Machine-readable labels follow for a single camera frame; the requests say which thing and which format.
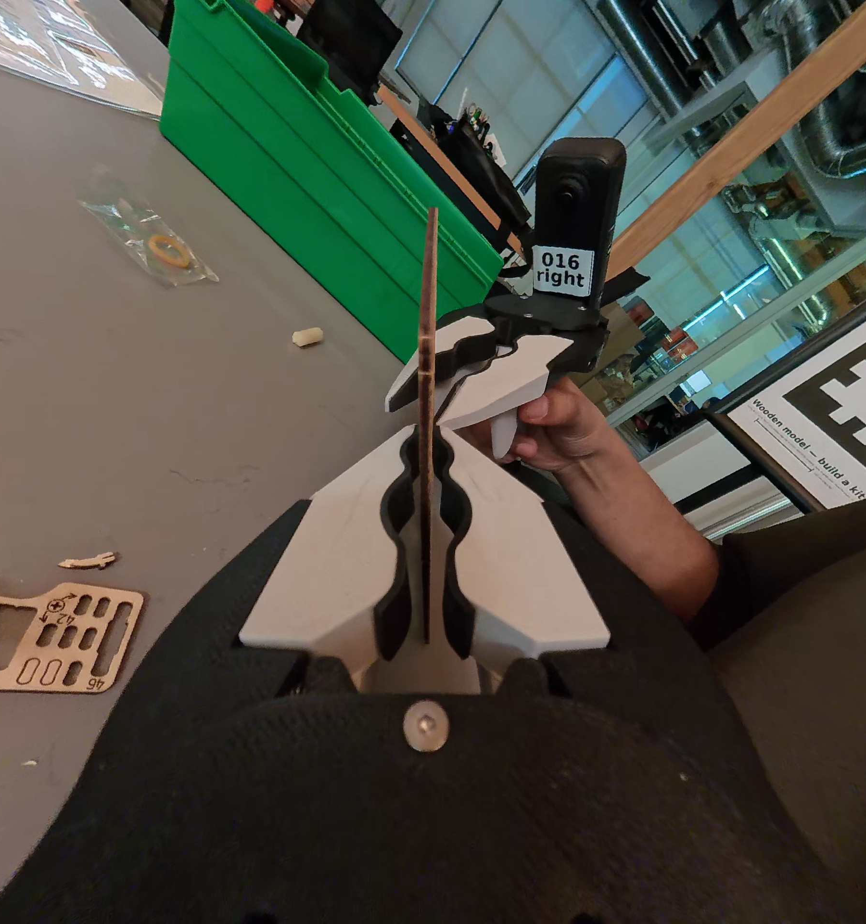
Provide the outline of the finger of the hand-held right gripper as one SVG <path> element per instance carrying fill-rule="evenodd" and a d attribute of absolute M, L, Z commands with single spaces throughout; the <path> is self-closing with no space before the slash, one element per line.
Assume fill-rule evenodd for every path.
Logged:
<path fill-rule="evenodd" d="M 482 372 L 497 357 L 497 329 L 484 317 L 463 316 L 436 331 L 434 407 L 441 413 L 467 377 Z M 419 400 L 419 353 L 399 373 L 385 399 L 394 412 Z"/>
<path fill-rule="evenodd" d="M 491 455 L 508 456 L 518 427 L 518 408 L 543 395 L 551 361 L 573 345 L 555 334 L 522 336 L 513 352 L 497 357 L 479 372 L 466 375 L 439 413 L 439 426 L 452 431 L 492 421 Z"/>

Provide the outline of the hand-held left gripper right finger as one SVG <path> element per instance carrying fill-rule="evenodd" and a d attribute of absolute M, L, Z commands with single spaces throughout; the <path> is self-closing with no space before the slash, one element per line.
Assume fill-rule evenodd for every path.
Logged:
<path fill-rule="evenodd" d="M 451 430 L 439 430 L 439 514 L 451 538 L 442 621 L 463 660 L 504 676 L 519 659 L 611 641 L 540 497 Z"/>

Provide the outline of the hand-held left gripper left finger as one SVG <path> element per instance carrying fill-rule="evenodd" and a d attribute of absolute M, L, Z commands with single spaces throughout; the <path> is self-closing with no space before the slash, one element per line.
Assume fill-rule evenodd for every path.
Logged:
<path fill-rule="evenodd" d="M 419 577 L 416 427 L 311 496 L 240 630 L 248 647 L 333 657 L 360 692 L 411 636 Z"/>

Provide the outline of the wooden sheet with gear holes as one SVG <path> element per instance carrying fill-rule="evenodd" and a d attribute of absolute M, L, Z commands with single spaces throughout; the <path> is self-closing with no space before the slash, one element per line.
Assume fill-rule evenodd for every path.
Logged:
<path fill-rule="evenodd" d="M 439 211 L 427 214 L 417 347 L 417 463 L 420 525 L 420 578 L 423 638 L 430 641 L 432 591 L 432 503 L 434 499 L 434 429 L 437 340 L 437 268 Z"/>

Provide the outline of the person's right forearm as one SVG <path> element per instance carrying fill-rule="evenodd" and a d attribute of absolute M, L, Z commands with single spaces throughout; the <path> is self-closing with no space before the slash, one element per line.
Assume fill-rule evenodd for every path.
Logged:
<path fill-rule="evenodd" d="M 696 530 L 622 445 L 601 448 L 556 477 L 581 520 L 683 623 L 716 587 L 715 546 Z"/>

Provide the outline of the grey desk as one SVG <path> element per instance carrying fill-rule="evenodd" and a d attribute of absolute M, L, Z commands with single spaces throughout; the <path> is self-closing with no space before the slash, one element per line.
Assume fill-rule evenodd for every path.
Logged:
<path fill-rule="evenodd" d="M 170 286 L 77 200 L 96 167 L 219 276 Z M 320 327 L 324 342 L 293 345 Z M 140 591 L 112 691 L 0 694 L 0 889 L 180 609 L 294 501 L 404 424 L 401 363 L 157 124 L 0 70 L 0 595 Z M 61 560 L 116 552 L 104 570 Z"/>

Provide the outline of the person's right hand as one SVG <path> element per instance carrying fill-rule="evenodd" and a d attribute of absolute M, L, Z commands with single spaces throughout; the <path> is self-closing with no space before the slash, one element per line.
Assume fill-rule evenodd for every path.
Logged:
<path fill-rule="evenodd" d="M 519 406 L 509 458 L 557 474 L 582 463 L 633 459 L 601 411 L 568 377 Z"/>

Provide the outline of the black organizer with pens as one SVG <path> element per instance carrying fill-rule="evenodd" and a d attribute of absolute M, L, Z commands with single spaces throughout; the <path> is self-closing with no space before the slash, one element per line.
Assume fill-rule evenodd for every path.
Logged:
<path fill-rule="evenodd" d="M 418 125 L 457 171 L 465 186 L 493 211 L 496 225 L 489 222 L 465 188 L 451 177 L 403 121 L 395 121 L 390 133 L 496 251 L 512 249 L 512 241 L 516 240 L 520 245 L 518 253 L 529 257 L 534 233 L 529 224 L 531 214 L 509 176 L 497 163 L 497 142 L 488 139 L 490 125 L 486 117 L 471 106 L 454 119 L 438 106 L 427 104 L 420 108 Z"/>

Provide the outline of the wooden beam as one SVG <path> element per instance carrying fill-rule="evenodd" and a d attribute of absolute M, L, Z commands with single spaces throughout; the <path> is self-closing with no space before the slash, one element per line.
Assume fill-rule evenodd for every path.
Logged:
<path fill-rule="evenodd" d="M 608 279 L 643 260 L 865 63 L 866 2 L 616 238 Z"/>

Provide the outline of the small wooden keypad-shaped sheet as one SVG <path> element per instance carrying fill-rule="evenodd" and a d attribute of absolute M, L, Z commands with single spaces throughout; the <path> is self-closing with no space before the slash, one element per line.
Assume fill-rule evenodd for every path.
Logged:
<path fill-rule="evenodd" d="M 0 668 L 0 692 L 98 695 L 118 678 L 146 597 L 76 582 L 30 598 L 0 595 L 0 607 L 32 615 Z"/>

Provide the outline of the small bag with rubber bands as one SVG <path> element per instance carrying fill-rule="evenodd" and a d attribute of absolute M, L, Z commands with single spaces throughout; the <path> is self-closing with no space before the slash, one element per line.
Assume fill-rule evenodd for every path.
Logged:
<path fill-rule="evenodd" d="M 129 258 L 170 286 L 219 283 L 219 276 L 162 217 L 108 168 L 96 167 L 77 194 L 78 203 L 103 226 Z"/>

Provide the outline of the green plastic bin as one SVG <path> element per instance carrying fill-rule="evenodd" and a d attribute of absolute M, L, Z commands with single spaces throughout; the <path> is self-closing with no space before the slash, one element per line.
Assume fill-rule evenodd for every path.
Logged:
<path fill-rule="evenodd" d="M 174 4 L 161 133 L 401 360 L 417 345 L 427 213 L 437 313 L 503 260 L 316 52 L 245 2 Z"/>

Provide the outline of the person's dark clothing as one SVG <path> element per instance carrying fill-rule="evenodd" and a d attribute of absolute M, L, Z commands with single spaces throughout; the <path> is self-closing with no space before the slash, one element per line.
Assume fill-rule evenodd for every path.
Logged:
<path fill-rule="evenodd" d="M 717 547 L 692 624 L 767 776 L 866 922 L 866 511 L 813 514 Z"/>

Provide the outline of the silver ventilation ducts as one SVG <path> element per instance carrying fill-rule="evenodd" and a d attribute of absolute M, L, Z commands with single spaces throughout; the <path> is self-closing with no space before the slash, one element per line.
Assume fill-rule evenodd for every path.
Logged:
<path fill-rule="evenodd" d="M 662 119 L 652 145 L 700 155 L 755 105 L 755 71 L 783 80 L 860 10 L 859 1 L 588 2 Z M 866 175 L 866 61 L 792 131 L 828 179 Z"/>

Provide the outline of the clear plastic wrapper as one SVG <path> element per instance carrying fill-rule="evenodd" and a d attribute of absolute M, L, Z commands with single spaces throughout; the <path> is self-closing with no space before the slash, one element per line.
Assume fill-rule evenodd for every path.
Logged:
<path fill-rule="evenodd" d="M 78 2 L 0 1 L 0 69 L 117 110 L 160 120 L 153 89 Z"/>

